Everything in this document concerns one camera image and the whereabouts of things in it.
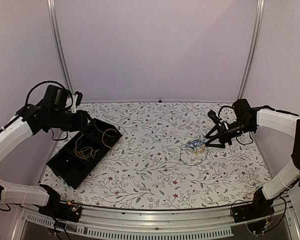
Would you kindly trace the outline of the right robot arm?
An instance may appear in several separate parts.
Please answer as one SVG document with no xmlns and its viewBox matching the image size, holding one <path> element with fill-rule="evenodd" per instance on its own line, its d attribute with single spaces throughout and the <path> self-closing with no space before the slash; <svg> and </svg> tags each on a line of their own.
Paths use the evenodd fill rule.
<svg viewBox="0 0 300 240">
<path fill-rule="evenodd" d="M 256 136 L 258 147 L 263 156 L 274 157 L 274 163 L 267 163 L 272 179 L 255 191 L 248 208 L 252 218 L 259 218 L 281 193 L 300 184 L 300 114 L 269 105 L 252 107 L 245 98 L 236 100 L 228 109 L 235 116 L 231 123 L 222 119 L 220 112 L 207 113 L 214 126 L 205 135 L 205 145 L 224 149 L 232 145 L 233 139 L 262 130 Z"/>
</svg>

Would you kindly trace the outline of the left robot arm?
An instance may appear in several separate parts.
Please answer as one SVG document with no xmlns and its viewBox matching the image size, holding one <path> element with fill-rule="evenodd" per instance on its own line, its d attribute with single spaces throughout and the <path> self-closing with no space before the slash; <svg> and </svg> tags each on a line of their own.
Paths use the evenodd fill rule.
<svg viewBox="0 0 300 240">
<path fill-rule="evenodd" d="M 77 132 L 88 125 L 90 115 L 77 107 L 81 104 L 83 94 L 79 91 L 71 93 L 61 83 L 46 80 L 30 89 L 47 84 L 43 98 L 37 103 L 25 98 L 24 105 L 0 129 L 0 162 L 18 145 L 40 131 L 48 132 L 59 129 L 63 132 Z M 51 187 L 11 183 L 0 179 L 0 205 L 34 205 L 60 217 L 64 213 L 65 204 L 60 195 Z"/>
</svg>

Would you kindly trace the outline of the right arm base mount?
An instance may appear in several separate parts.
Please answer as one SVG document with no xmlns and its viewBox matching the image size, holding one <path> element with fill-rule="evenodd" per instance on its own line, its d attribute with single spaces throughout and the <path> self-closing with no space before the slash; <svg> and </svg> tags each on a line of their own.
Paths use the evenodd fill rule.
<svg viewBox="0 0 300 240">
<path fill-rule="evenodd" d="M 255 220 L 258 218 L 270 217 L 275 213 L 272 204 L 257 207 L 252 202 L 236 200 L 230 206 L 230 215 L 235 223 Z"/>
</svg>

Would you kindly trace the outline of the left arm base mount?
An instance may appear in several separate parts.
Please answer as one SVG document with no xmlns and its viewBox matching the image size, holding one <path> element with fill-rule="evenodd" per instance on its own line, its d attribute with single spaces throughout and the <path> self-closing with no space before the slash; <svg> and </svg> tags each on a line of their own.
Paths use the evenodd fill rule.
<svg viewBox="0 0 300 240">
<path fill-rule="evenodd" d="M 40 206 L 38 212 L 53 219 L 78 223 L 82 214 L 82 204 L 73 200 L 49 203 L 47 206 Z"/>
</svg>

